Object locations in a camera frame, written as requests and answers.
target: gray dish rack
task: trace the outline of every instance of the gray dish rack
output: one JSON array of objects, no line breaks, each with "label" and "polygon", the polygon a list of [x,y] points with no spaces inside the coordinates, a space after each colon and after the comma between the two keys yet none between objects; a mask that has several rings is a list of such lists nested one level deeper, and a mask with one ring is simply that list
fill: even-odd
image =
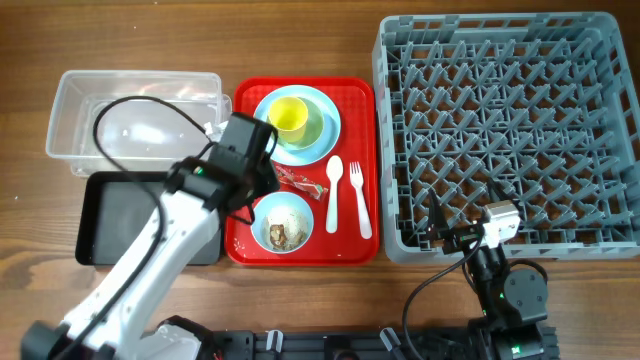
[{"label": "gray dish rack", "polygon": [[640,254],[640,109],[610,14],[387,17],[373,75],[392,261],[459,258],[426,239],[428,190],[466,225],[489,178],[519,200],[508,257]]}]

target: black tray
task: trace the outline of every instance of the black tray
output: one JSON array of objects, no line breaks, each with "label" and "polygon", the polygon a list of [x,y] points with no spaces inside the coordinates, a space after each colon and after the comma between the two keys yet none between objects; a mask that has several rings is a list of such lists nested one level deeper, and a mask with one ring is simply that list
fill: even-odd
[{"label": "black tray", "polygon": [[[136,172],[158,195],[165,172]],[[82,206],[76,260],[82,265],[114,265],[138,237],[149,220],[154,204],[149,196],[121,172],[97,172],[87,180]],[[223,229],[189,262],[211,265],[220,258]]]}]

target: white fork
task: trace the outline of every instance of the white fork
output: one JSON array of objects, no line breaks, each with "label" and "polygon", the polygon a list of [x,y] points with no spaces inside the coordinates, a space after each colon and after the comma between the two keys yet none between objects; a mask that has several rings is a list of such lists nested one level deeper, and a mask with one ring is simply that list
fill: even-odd
[{"label": "white fork", "polygon": [[362,170],[360,169],[360,163],[355,162],[349,164],[351,185],[356,189],[356,199],[358,201],[358,222],[360,222],[360,235],[364,239],[371,238],[373,232],[371,231],[371,221],[369,221],[369,213],[367,212],[367,204],[364,202],[364,195],[362,194],[362,185],[364,185],[364,178],[362,177]]}]

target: clear plastic container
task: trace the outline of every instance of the clear plastic container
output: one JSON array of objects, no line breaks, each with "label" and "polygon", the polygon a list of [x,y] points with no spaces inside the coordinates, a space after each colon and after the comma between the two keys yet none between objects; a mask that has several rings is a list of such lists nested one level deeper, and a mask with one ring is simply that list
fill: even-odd
[{"label": "clear plastic container", "polygon": [[[47,154],[64,159],[78,176],[114,170],[95,147],[96,116],[110,102],[148,95],[168,101],[205,128],[225,121],[230,99],[213,73],[73,70],[60,80],[51,111]],[[200,152],[207,138],[175,111],[152,101],[129,101],[111,109],[98,133],[105,151],[135,171],[165,171]]]}]

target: black cable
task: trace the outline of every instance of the black cable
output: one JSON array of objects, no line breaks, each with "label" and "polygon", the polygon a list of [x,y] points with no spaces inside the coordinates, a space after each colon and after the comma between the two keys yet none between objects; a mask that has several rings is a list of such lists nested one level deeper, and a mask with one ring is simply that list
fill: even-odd
[{"label": "black cable", "polygon": [[478,291],[476,290],[476,286],[473,284],[473,279],[471,279],[471,276],[469,275],[469,271],[467,270],[467,263],[460,265],[460,267],[462,268],[462,273],[464,274],[464,278],[467,280],[467,283],[469,284],[469,286],[471,286],[471,290],[473,290],[473,292],[477,294]]},{"label": "black cable", "polygon": [[109,110],[111,110],[114,106],[126,101],[131,101],[131,100],[150,100],[150,101],[155,101],[157,103],[160,103],[166,107],[169,107],[170,109],[176,111],[178,114],[182,115],[182,117],[184,117],[187,121],[189,121],[193,126],[195,126],[200,132],[202,132],[206,136],[205,129],[202,126],[200,126],[197,122],[195,122],[191,117],[189,117],[189,115],[187,115],[185,112],[183,112],[182,110],[180,110],[179,108],[177,108],[175,105],[171,103],[168,103],[164,100],[151,97],[151,96],[136,95],[136,96],[123,97],[113,101],[112,103],[107,105],[104,109],[102,109],[102,111],[100,111],[100,113],[96,117],[96,121],[93,123],[93,141],[96,145],[96,148],[113,166],[115,166],[118,170],[122,171],[132,183],[136,184],[142,191],[144,191],[147,195],[151,197],[156,207],[158,208],[158,230],[155,232],[153,241],[149,246],[149,250],[147,250],[147,253],[144,255],[142,260],[140,260],[140,263],[138,264],[138,266],[136,266],[136,268],[133,270],[131,275],[129,275],[127,280],[122,284],[122,286],[118,289],[118,291],[116,291],[113,297],[109,299],[109,301],[107,301],[107,303],[104,305],[102,310],[100,310],[100,312],[97,313],[96,316],[89,322],[87,327],[85,327],[85,329],[82,330],[82,332],[71,342],[71,344],[69,344],[60,353],[58,353],[58,355],[55,357],[56,360],[61,360],[61,359],[64,359],[65,357],[68,357],[76,347],[82,344],[84,339],[91,333],[91,331],[93,331],[93,329],[107,316],[111,308],[116,304],[116,302],[118,302],[118,300],[122,297],[125,291],[127,291],[129,286],[135,281],[135,279],[138,277],[138,275],[142,272],[144,267],[147,265],[147,263],[153,256],[153,253],[155,252],[156,248],[158,247],[158,245],[160,244],[164,236],[167,216],[166,216],[164,206],[162,206],[160,197],[157,196],[145,183],[140,181],[140,179],[138,179],[137,176],[135,176],[133,173],[127,170],[124,166],[120,165],[120,163],[118,163],[115,159],[113,159],[109,154],[107,154],[102,148],[100,141],[98,141],[98,125],[100,124],[100,121],[103,119],[104,115]]},{"label": "black cable", "polygon": [[215,141],[211,141],[209,142],[207,145],[204,146],[204,148],[202,148],[202,150],[200,150],[200,152],[198,153],[198,155],[196,155],[195,157],[197,157],[198,159],[202,158],[204,156],[204,154],[211,149],[211,147],[213,145],[217,144],[217,142]]},{"label": "black cable", "polygon": [[448,268],[442,270],[441,272],[429,278],[427,281],[418,285],[418,287],[415,288],[415,290],[413,290],[411,295],[409,295],[409,297],[407,298],[407,302],[405,302],[404,309],[402,310],[402,330],[404,331],[405,340],[407,341],[409,348],[411,348],[411,352],[419,360],[424,360],[424,359],[422,358],[422,356],[420,356],[420,353],[418,353],[418,350],[413,345],[413,342],[411,342],[411,337],[409,336],[408,317],[409,317],[409,306],[411,305],[411,302],[420,293],[420,291],[422,291],[422,289],[424,289],[431,283],[435,282],[436,280],[454,271],[455,269],[460,267],[462,264],[469,261],[469,259],[478,252],[478,249],[480,249],[481,244],[482,244],[482,241],[476,241],[476,245],[473,247],[473,249],[471,249],[471,252],[465,255],[462,259],[458,260],[455,264],[449,266]]},{"label": "black cable", "polygon": [[269,150],[269,158],[273,155],[273,152],[276,150],[276,146],[278,145],[278,130],[274,127],[271,132],[273,133],[273,146],[271,150]]},{"label": "black cable", "polygon": [[544,283],[548,283],[549,282],[549,275],[547,274],[547,270],[545,270],[542,265],[538,264],[535,261],[531,261],[528,259],[517,259],[517,260],[513,260],[511,263],[509,263],[509,268],[516,266],[516,265],[526,265],[526,266],[530,266],[534,269],[536,269],[537,272],[540,273],[540,275],[542,275],[542,278],[544,279]]}]

